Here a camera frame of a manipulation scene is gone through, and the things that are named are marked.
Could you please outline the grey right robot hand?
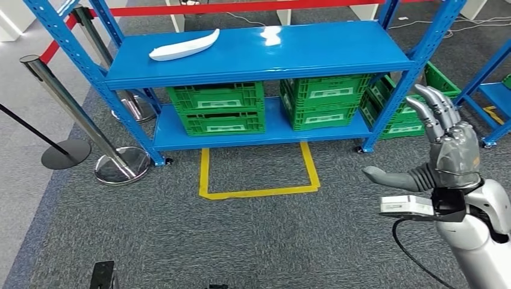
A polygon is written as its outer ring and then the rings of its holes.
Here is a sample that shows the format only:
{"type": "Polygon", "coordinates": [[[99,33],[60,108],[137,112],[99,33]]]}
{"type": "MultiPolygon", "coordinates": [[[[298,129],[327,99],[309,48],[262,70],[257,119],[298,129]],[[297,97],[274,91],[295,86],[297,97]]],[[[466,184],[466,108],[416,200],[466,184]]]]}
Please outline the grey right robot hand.
{"type": "Polygon", "coordinates": [[[481,182],[477,135],[452,103],[439,90],[420,84],[414,90],[425,102],[407,97],[407,105],[418,114],[430,142],[428,162],[406,173],[387,173],[368,166],[362,172],[375,184],[412,192],[432,188],[467,188],[481,182]]]}

